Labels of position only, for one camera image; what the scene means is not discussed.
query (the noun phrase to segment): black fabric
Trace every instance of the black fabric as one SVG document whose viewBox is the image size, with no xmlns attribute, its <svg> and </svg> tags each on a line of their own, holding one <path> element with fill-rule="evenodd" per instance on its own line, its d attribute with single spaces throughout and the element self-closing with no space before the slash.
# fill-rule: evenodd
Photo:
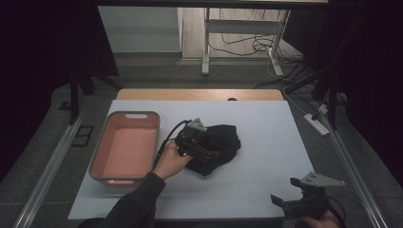
<svg viewBox="0 0 403 228">
<path fill-rule="evenodd" d="M 230 162 L 240 149 L 240 139 L 234 125 L 214 125 L 207 127 L 207 132 L 198 141 L 198 145 L 207 151 L 220 151 L 215 160 L 207 163 L 191 160 L 186 168 L 203 176 L 210 175 L 219 165 Z"/>
</svg>

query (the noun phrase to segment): electrical outlet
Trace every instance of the electrical outlet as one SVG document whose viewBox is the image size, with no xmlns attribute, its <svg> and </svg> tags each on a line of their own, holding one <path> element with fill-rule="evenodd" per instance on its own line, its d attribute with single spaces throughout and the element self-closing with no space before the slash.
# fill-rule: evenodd
<svg viewBox="0 0 403 228">
<path fill-rule="evenodd" d="M 329 134 L 329 130 L 318 120 L 312 120 L 312 114 L 306 114 L 303 118 L 321 135 Z"/>
<path fill-rule="evenodd" d="M 320 106 L 319 112 L 322 113 L 323 115 L 326 115 L 326 113 L 328 112 L 326 104 Z"/>
</svg>

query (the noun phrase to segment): white table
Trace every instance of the white table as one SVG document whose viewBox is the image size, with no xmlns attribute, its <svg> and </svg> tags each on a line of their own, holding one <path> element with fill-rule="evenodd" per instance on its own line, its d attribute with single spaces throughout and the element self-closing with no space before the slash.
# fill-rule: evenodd
<svg viewBox="0 0 403 228">
<path fill-rule="evenodd" d="M 282 210 L 270 194 L 299 200 L 289 179 L 314 171 L 284 101 L 114 101 L 117 110 L 160 114 L 158 145 L 182 120 L 201 118 L 204 125 L 233 124 L 242 144 L 237 156 L 206 178 L 189 170 L 166 181 L 157 200 L 156 219 L 278 218 Z M 105 217 L 128 187 L 105 187 L 88 173 L 69 219 Z"/>
</svg>

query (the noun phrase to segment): pink tray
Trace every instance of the pink tray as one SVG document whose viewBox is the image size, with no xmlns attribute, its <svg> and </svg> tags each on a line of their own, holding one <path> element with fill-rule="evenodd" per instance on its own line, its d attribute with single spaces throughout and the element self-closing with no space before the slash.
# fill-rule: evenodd
<svg viewBox="0 0 403 228">
<path fill-rule="evenodd" d="M 155 112 L 114 112 L 107 117 L 89 168 L 106 185 L 138 185 L 153 168 L 160 116 Z"/>
</svg>

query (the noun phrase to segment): power strip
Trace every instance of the power strip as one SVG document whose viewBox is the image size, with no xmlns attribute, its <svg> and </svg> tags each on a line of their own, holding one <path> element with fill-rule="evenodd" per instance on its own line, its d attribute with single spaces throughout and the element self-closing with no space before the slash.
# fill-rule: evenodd
<svg viewBox="0 0 403 228">
<path fill-rule="evenodd" d="M 311 114 L 306 114 L 303 116 L 303 118 L 321 135 L 325 136 L 329 134 L 329 130 L 322 125 L 318 120 L 312 120 L 312 115 Z"/>
</svg>

